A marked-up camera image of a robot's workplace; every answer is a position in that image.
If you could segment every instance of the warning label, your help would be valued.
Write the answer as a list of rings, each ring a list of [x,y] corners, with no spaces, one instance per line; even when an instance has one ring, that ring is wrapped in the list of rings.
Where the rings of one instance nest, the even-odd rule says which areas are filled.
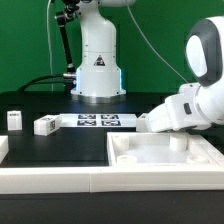
[[[105,63],[104,63],[103,58],[102,58],[101,55],[97,58],[97,60],[96,60],[96,62],[94,63],[94,65],[95,65],[95,66],[105,66]]]

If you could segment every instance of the rectangular white block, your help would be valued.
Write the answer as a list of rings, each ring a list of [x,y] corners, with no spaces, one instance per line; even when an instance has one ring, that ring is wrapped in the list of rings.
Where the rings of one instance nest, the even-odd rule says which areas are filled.
[[[1,168],[0,194],[89,192],[89,168]]]
[[[60,128],[60,115],[46,115],[34,121],[34,134],[47,136]]]
[[[148,129],[146,126],[146,116],[147,114],[144,113],[140,117],[137,118],[137,123],[136,123],[137,132],[148,132]]]
[[[21,111],[7,112],[8,131],[22,130],[22,114]]]
[[[113,168],[92,172],[90,192],[223,190],[224,173],[220,171],[183,171],[156,167]]]

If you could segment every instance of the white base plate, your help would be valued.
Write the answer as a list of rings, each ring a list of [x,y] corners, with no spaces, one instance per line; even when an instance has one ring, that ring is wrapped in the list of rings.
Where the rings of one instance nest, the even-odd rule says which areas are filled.
[[[1,168],[0,194],[224,189],[224,156],[218,150],[201,136],[184,134],[187,150],[172,151],[168,159],[169,135],[108,133],[109,167]],[[119,142],[125,150],[114,145],[115,136],[128,137],[128,145]],[[134,163],[118,164],[117,157],[128,151],[135,157],[147,155]],[[202,156],[207,162],[189,162],[189,155]]]

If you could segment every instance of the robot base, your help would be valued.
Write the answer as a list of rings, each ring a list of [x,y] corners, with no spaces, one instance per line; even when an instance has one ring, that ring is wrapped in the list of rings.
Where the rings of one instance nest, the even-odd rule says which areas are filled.
[[[84,95],[78,95],[78,94],[73,94],[71,92],[71,97],[72,100],[75,101],[81,101],[85,103],[92,103],[92,104],[98,104],[98,103],[115,103],[115,102],[120,102],[120,101],[125,101],[126,99],[126,94],[119,94],[116,96],[111,96],[111,97],[91,97],[91,96],[84,96]]]

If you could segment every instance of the robot end effector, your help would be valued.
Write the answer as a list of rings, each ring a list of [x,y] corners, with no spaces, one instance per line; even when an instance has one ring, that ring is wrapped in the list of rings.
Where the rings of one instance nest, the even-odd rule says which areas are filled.
[[[224,125],[224,17],[199,21],[191,30],[186,59],[198,83],[184,84],[179,94],[147,114],[147,131],[204,130]]]
[[[62,0],[62,2],[65,4],[64,14],[66,19],[73,20],[75,11],[79,10],[77,4],[79,4],[80,0]]]

